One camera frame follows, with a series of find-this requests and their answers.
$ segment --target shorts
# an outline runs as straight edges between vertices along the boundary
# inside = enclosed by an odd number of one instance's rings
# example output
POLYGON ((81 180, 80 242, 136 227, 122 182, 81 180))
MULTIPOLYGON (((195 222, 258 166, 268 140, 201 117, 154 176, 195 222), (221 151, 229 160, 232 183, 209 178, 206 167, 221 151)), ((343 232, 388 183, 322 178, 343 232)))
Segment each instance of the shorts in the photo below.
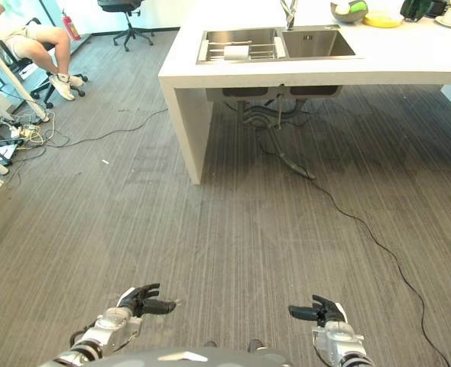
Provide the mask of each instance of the shorts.
POLYGON ((43 24, 29 24, 6 37, 4 42, 6 44, 6 47, 8 47, 10 52, 13 54, 13 56, 15 56, 17 60, 20 60, 21 57, 19 57, 15 52, 16 44, 20 41, 26 40, 27 38, 30 38, 31 40, 37 40, 37 34, 39 32, 46 31, 48 28, 50 27, 43 24))

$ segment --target fire extinguisher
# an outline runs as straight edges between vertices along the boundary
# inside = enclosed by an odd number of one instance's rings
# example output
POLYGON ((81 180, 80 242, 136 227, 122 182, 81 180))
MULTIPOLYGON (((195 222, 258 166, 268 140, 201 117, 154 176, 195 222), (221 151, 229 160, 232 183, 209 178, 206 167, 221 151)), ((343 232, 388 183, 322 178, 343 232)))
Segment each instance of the fire extinguisher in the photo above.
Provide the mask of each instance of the fire extinguisher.
POLYGON ((76 27, 74 27, 74 24, 73 24, 73 21, 71 20, 71 18, 68 17, 66 15, 66 13, 64 12, 64 9, 63 9, 63 14, 62 14, 62 19, 63 19, 64 25, 66 26, 67 33, 70 34, 72 39, 74 39, 75 41, 79 41, 81 39, 81 36, 79 35, 78 31, 76 30, 76 27))

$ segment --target double sink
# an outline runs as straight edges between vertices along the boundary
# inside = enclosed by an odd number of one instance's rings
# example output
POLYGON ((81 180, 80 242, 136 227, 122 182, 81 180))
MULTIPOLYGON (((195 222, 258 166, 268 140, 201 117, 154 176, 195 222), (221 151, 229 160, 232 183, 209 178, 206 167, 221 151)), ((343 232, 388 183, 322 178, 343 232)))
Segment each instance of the double sink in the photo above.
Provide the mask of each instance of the double sink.
POLYGON ((205 31, 198 64, 357 58, 337 24, 205 31))

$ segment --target white countertop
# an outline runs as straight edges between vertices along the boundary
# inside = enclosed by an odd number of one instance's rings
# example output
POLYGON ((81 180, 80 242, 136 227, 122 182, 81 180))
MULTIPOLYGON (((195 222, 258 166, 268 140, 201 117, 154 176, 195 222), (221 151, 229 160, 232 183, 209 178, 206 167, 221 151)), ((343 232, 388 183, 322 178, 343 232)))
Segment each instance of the white countertop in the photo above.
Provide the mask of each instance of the white countertop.
MULTIPOLYGON (((369 9, 380 2, 367 1, 369 9)), ((392 8, 400 9, 401 0, 392 8)), ((423 18, 397 28, 339 23, 327 0, 299 0, 296 26, 339 24, 360 59, 197 65, 203 31, 286 26, 279 0, 198 0, 161 68, 175 88, 323 84, 451 84, 451 28, 423 18)))

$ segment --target black office chair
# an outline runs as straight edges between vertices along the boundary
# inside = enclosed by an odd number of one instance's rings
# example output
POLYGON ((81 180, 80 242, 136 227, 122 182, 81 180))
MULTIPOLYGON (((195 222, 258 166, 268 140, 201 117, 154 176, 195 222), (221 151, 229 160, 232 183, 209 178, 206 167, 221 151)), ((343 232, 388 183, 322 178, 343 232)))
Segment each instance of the black office chair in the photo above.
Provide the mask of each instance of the black office chair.
MULTIPOLYGON (((135 39, 135 36, 139 36, 142 38, 145 38, 146 40, 148 40, 149 45, 152 46, 153 43, 151 41, 151 39, 145 35, 144 33, 148 32, 145 30, 136 30, 132 27, 131 21, 128 19, 129 16, 132 16, 132 12, 139 8, 141 6, 141 3, 144 0, 98 0, 98 5, 100 5, 100 7, 107 12, 110 13, 124 13, 125 14, 125 18, 127 19, 127 25, 128 28, 125 31, 120 32, 119 34, 117 34, 115 37, 113 37, 113 44, 115 46, 118 46, 117 44, 117 39, 119 39, 120 37, 124 37, 125 36, 125 41, 124 41, 124 48, 125 51, 128 52, 128 47, 127 47, 127 42, 130 39, 130 37, 135 39)), ((137 15, 141 15, 141 11, 139 10, 137 12, 137 15)))
MULTIPOLYGON (((32 18, 27 24, 30 24, 31 22, 40 24, 41 21, 39 21, 37 18, 32 18)), ((43 42, 42 45, 44 48, 49 51, 52 50, 55 46, 49 42, 43 42)), ((17 58, 14 56, 14 54, 11 53, 11 51, 8 49, 6 44, 0 40, 0 48, 3 49, 3 52, 6 54, 8 58, 8 68, 13 72, 13 74, 20 73, 25 67, 33 63, 31 59, 28 59, 24 57, 23 59, 17 60, 17 58)), ((50 72, 47 72, 47 78, 40 84, 37 88, 33 89, 30 92, 30 95, 34 99, 39 99, 41 97, 40 92, 47 89, 47 93, 44 97, 44 104, 47 109, 52 109, 54 107, 54 104, 52 102, 48 102, 49 98, 52 96, 52 93, 54 92, 55 88, 49 81, 49 76, 52 75, 50 72)), ((88 77, 82 74, 74 74, 74 76, 79 76, 81 79, 83 79, 83 82, 88 81, 88 77)), ((78 92, 78 96, 83 97, 85 96, 84 91, 81 89, 71 86, 71 89, 76 90, 78 92)))

